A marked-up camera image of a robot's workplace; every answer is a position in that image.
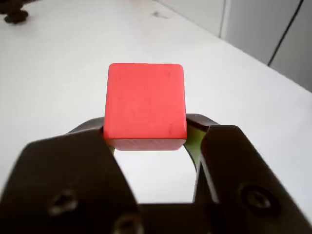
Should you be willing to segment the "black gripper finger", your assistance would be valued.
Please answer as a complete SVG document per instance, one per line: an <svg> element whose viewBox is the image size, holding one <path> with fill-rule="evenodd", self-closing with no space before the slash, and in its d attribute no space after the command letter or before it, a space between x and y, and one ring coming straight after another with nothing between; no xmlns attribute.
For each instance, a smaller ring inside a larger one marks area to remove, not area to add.
<svg viewBox="0 0 312 234"><path fill-rule="evenodd" d="M196 164L194 202L213 234L305 234L308 221L242 130L187 114L185 149Z"/></svg>
<svg viewBox="0 0 312 234"><path fill-rule="evenodd" d="M1 233L144 232L137 202L102 131L98 117L22 150L1 197Z"/></svg>

